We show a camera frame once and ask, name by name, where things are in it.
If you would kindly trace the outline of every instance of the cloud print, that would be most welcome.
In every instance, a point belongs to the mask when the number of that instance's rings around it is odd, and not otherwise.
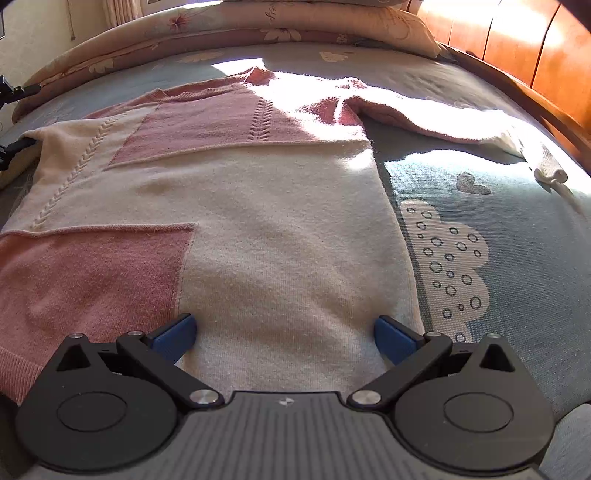
[[[402,217],[424,284],[433,329],[455,342],[472,342],[467,322],[482,317],[488,288],[475,271],[488,261],[482,235],[464,223],[444,223],[432,205],[408,199]]]

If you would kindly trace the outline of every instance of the circle pattern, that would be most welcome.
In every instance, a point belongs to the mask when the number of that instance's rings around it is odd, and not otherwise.
[[[482,307],[482,300],[479,297],[472,297],[470,299],[470,307],[472,307],[474,310],[478,310],[480,307]]]
[[[431,262],[429,263],[429,270],[433,273],[441,273],[443,271],[443,266],[439,262]]]

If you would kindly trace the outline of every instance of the metal pin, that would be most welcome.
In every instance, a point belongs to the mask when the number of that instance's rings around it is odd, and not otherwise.
[[[357,390],[351,398],[359,405],[375,405],[382,400],[382,396],[373,390]]]
[[[209,390],[208,388],[196,390],[189,395],[191,401],[198,405],[211,405],[212,403],[217,402],[219,397],[220,396],[217,392]]]

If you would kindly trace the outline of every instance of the ribbed hem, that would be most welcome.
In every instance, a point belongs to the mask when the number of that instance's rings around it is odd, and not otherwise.
[[[0,391],[20,405],[43,370],[0,346]]]

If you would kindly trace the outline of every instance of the bedsheet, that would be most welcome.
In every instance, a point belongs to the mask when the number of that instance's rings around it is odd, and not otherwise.
[[[134,98],[155,87],[253,66],[327,78],[357,77],[415,98],[527,115],[459,67],[396,51],[321,44],[235,47],[116,72],[38,108],[24,131]],[[378,171],[406,237],[425,327],[455,341],[505,335],[557,417],[591,398],[589,252],[591,181],[562,154],[568,190],[544,188],[529,166],[496,148],[462,147],[366,121]]]

